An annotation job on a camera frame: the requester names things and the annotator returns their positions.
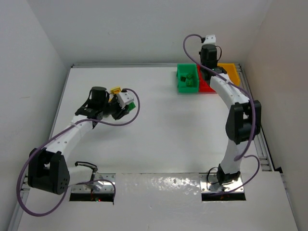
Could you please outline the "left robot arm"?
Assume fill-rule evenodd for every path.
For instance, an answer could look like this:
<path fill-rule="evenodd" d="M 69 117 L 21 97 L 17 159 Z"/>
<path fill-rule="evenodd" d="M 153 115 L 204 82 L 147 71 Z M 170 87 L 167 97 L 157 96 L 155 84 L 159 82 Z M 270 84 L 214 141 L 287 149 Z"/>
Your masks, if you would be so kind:
<path fill-rule="evenodd" d="M 71 124 L 43 147 L 31 152 L 28 185 L 61 195 L 71 185 L 93 180 L 97 166 L 76 161 L 73 167 L 68 167 L 71 152 L 103 118 L 111 116 L 119 120 L 129 114 L 133 104 L 134 97 L 127 90 L 107 91 L 104 87 L 92 87 L 86 101 L 75 112 Z"/>

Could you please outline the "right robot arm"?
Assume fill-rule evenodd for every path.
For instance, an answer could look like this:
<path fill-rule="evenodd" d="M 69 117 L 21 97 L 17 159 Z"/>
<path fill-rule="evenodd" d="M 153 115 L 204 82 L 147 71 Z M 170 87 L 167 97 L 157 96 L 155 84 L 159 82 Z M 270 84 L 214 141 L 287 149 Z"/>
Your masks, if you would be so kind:
<path fill-rule="evenodd" d="M 240 176 L 241 159 L 253 138 L 260 132 L 261 103 L 253 101 L 244 89 L 234 85 L 227 71 L 218 66 L 216 45 L 204 44 L 199 55 L 202 78 L 221 97 L 229 110 L 225 125 L 228 144 L 217 170 L 217 180 L 222 185 Z"/>

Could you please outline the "green square lego brick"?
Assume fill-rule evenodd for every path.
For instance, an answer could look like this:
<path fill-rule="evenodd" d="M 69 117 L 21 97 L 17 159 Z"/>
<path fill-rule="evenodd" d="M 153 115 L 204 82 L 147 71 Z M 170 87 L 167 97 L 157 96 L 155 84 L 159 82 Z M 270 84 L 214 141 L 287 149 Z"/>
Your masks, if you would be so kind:
<path fill-rule="evenodd" d="M 186 80 L 186 87 L 193 87 L 193 80 L 187 79 Z"/>

